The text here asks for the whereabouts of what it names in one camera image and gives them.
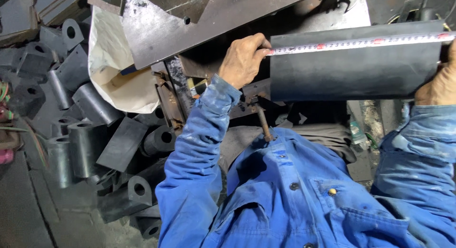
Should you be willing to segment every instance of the tape measure markings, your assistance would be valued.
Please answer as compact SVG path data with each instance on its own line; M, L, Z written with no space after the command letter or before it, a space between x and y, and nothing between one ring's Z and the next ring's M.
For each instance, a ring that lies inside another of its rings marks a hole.
M351 48L384 47L393 45L453 41L455 37L456 31L438 33L419 33L407 35L390 35L373 38L339 40L325 43L310 43L298 46L272 48L267 56L342 50Z

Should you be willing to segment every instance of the shirt button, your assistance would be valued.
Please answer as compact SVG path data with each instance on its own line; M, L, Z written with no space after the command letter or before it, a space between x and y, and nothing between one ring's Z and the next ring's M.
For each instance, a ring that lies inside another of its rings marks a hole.
M299 188L298 183L292 183L292 184L290 185L290 189L291 189L291 190L296 190L296 189L298 189L298 188Z
M330 195L330 196L333 196L336 193L337 193L337 190L335 190L334 188L331 188L331 189L328 190L328 195Z

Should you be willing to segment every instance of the worker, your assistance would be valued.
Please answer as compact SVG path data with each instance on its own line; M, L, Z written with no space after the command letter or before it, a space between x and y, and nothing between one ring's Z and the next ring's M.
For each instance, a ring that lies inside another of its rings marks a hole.
M217 164L239 91L258 74L271 44L258 33L236 40L195 103L156 188L159 246L441 247L456 245L456 46L449 63L404 108L404 123L380 145L370 193L344 160L291 129L270 128L227 174Z

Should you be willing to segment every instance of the finger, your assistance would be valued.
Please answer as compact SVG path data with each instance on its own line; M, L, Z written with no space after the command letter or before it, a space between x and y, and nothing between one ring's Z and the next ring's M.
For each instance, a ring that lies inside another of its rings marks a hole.
M453 41L448 49L448 65L456 70L456 42Z
M266 55L270 52L269 49L267 48L260 48L258 49L255 54L254 54L254 62L257 63L259 65L259 63L261 62L261 60L263 60L264 58L266 58Z
M255 45L255 48L271 48L271 43L269 43L269 41L266 40L265 35L263 35L262 33L255 34L251 39L253 44Z

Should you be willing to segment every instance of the bolt hole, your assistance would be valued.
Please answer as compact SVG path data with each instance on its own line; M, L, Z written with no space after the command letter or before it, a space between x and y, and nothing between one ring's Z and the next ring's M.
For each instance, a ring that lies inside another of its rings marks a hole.
M152 229L149 231L149 235L151 236L151 235L157 233L157 231L158 231L158 227L152 228Z
M81 124L77 124L78 127L89 127L91 126L92 124L90 123L81 123Z
M134 192L139 196L143 196L145 194L145 189L141 184L134 184Z
M44 53L43 48L40 47L40 46L35 46L35 50L38 51L38 52L40 52L40 53Z
M155 109L155 116L157 116L159 119L163 119L165 117L163 110L160 107L157 107L157 109Z
M31 95L36 95L37 90L34 89L34 88L28 88L28 89L27 89L27 92L28 92L29 94L31 94Z
M162 137L161 140L165 143L170 143L172 140L172 135L169 132L163 132L161 137Z
M56 139L57 142L66 142L68 141L68 138L58 138Z
M68 36L68 38L74 38L74 36L76 36L76 32L75 32L73 26L69 26L67 28L66 33L67 33L66 35Z
M184 17L184 24L189 25L191 23L190 17Z

